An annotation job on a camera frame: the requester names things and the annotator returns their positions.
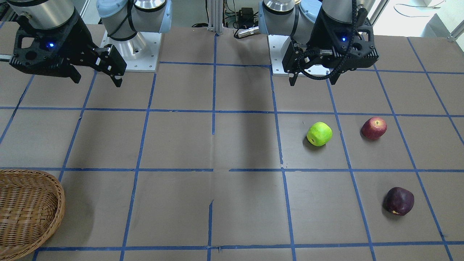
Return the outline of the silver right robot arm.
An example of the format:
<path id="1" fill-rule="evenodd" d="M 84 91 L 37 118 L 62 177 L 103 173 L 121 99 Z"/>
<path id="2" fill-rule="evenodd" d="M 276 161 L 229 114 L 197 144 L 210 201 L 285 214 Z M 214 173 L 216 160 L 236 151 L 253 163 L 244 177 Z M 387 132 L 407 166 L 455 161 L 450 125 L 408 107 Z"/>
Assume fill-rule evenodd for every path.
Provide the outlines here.
<path id="1" fill-rule="evenodd" d="M 11 55 L 1 61 L 27 74 L 69 78 L 78 84 L 76 66 L 108 75 L 122 84 L 127 62 L 149 56 L 144 33 L 167 33 L 172 24 L 170 0 L 98 0 L 96 8 L 109 41 L 94 43 L 70 0 L 8 0 L 19 28 Z"/>

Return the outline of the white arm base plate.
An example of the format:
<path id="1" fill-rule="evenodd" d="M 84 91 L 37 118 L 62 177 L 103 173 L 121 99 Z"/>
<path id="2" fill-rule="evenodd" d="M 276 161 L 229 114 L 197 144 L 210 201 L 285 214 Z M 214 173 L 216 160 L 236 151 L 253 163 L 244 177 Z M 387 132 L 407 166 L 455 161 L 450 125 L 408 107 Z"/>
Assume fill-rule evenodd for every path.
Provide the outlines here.
<path id="1" fill-rule="evenodd" d="M 130 40 L 116 41 L 105 32 L 100 47 L 114 45 L 126 61 L 126 72 L 155 73 L 162 37 L 162 33 L 138 32 Z"/>
<path id="2" fill-rule="evenodd" d="M 287 76 L 288 73 L 283 69 L 282 61 L 287 51 L 288 45 L 291 42 L 289 36 L 285 35 L 268 35 L 269 55 L 272 64 L 272 73 L 274 76 Z M 313 65 L 308 70 L 315 76 L 324 76 L 330 73 L 330 69 L 322 65 Z"/>

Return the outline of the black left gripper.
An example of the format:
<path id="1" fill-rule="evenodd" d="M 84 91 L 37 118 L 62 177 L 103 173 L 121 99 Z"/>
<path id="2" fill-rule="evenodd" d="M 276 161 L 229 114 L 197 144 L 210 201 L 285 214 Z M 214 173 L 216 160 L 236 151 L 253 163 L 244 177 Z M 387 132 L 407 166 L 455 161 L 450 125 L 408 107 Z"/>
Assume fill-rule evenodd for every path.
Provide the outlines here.
<path id="1" fill-rule="evenodd" d="M 318 15 L 315 28 L 306 43 L 291 42 L 283 58 L 283 69 L 289 75 L 290 86 L 295 86 L 301 73 L 310 79 L 329 79 L 335 85 L 341 74 L 358 68 L 369 68 L 379 59 L 373 27 L 365 14 L 356 16 L 356 23 L 342 23 L 326 14 Z M 307 73 L 310 67 L 322 65 L 330 69 L 324 76 Z"/>

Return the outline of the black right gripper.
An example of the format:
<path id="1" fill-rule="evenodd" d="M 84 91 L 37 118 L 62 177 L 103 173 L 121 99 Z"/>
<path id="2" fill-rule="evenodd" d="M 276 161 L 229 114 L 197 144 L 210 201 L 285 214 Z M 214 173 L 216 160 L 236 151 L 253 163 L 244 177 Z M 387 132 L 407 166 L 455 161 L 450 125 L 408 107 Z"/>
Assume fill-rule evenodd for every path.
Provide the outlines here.
<path id="1" fill-rule="evenodd" d="M 10 66 L 27 74 L 70 78 L 75 84 L 81 79 L 76 66 L 86 66 L 105 73 L 121 87 L 126 61 L 114 45 L 96 45 L 76 11 L 63 25 L 48 30 L 33 28 L 29 14 L 16 21 L 19 28 Z"/>

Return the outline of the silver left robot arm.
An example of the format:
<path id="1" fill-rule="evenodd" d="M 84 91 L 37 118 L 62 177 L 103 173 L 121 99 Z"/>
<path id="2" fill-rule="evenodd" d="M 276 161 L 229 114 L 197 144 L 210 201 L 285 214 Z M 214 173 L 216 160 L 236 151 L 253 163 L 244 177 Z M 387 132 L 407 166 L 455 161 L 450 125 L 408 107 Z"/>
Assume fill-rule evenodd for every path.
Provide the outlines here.
<path id="1" fill-rule="evenodd" d="M 380 57 L 361 0 L 263 0 L 258 17 L 260 33 L 289 37 L 282 66 L 290 86 L 299 74 L 335 84 Z"/>

